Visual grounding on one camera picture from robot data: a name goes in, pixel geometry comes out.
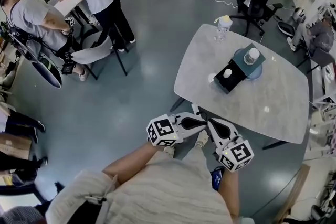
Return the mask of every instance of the black chair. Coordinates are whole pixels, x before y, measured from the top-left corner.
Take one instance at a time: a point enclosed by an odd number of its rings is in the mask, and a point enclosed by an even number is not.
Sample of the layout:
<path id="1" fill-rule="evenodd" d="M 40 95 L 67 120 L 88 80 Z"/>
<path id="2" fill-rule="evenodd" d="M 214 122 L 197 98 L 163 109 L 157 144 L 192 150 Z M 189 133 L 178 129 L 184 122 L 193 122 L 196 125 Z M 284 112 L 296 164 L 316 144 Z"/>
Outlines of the black chair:
<path id="1" fill-rule="evenodd" d="M 261 27 L 264 24 L 262 20 L 269 21 L 278 9 L 283 8 L 281 3 L 277 3 L 273 4 L 274 9 L 270 9 L 267 6 L 267 1 L 268 0 L 250 0 L 249 6 L 247 6 L 245 3 L 247 3 L 248 0 L 237 0 L 238 12 L 243 12 L 244 16 L 234 15 L 231 16 L 231 18 L 247 21 L 244 36 L 247 36 L 250 24 L 256 26 L 260 30 L 260 35 L 263 36 L 265 31 Z"/>

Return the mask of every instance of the gray t-shirt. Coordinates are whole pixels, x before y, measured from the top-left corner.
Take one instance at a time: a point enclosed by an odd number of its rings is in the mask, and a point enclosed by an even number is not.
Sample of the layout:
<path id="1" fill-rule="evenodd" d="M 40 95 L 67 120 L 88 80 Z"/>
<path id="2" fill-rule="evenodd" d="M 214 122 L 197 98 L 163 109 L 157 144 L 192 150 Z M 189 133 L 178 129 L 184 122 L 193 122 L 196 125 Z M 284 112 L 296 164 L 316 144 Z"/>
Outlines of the gray t-shirt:
<path id="1" fill-rule="evenodd" d="M 67 37 L 59 30 L 41 25 L 48 12 L 65 20 L 60 11 L 44 0 L 20 0 L 14 6 L 9 20 L 16 27 L 41 38 L 52 50 L 57 51 L 66 44 Z"/>
<path id="2" fill-rule="evenodd" d="M 310 29 L 310 33 L 315 36 L 312 39 L 311 44 L 316 48 L 321 48 L 322 50 L 329 52 L 334 44 L 334 33 L 331 27 L 323 24 L 323 22 L 318 21 Z"/>

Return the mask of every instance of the marble table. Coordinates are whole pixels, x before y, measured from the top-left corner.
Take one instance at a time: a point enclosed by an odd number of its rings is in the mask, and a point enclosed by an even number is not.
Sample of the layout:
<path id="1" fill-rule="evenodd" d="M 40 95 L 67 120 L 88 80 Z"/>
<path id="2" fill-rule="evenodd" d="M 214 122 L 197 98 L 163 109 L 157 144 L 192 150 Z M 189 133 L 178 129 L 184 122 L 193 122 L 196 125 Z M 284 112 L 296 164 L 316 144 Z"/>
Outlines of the marble table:
<path id="1" fill-rule="evenodd" d="M 178 71 L 174 91 L 226 120 L 254 132 L 301 144 L 308 125 L 307 77 L 287 60 L 251 39 L 229 32 L 214 40 L 216 27 L 203 24 L 193 37 Z M 253 43 L 265 56 L 263 73 L 256 81 L 242 81 L 225 94 L 211 73 L 219 73 L 237 49 Z"/>

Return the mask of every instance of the cardboard box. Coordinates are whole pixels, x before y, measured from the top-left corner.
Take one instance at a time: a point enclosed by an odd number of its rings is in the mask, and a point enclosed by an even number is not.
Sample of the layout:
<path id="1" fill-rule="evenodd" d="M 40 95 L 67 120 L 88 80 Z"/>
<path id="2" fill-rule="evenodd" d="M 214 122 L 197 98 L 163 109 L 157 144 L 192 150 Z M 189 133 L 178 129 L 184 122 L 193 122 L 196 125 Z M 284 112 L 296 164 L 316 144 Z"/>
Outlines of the cardboard box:
<path id="1" fill-rule="evenodd" d="M 0 134 L 0 151 L 16 158 L 29 159 L 31 140 L 24 136 Z"/>

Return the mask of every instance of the bottle cap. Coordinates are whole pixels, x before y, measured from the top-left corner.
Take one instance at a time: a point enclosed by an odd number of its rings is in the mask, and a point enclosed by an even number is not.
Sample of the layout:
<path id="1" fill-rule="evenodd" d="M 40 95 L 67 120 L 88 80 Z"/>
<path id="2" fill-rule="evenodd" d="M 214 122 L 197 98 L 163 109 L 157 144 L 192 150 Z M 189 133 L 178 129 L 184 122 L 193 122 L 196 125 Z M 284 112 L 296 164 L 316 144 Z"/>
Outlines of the bottle cap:
<path id="1" fill-rule="evenodd" d="M 250 56 L 251 56 L 252 59 L 258 59 L 259 56 L 260 56 L 260 51 L 256 48 L 252 48 L 250 50 Z"/>
<path id="2" fill-rule="evenodd" d="M 231 75 L 232 75 L 232 70 L 231 70 L 231 69 L 226 69 L 226 70 L 224 71 L 223 77 L 224 77 L 225 79 L 227 79 L 227 78 L 230 77 Z"/>

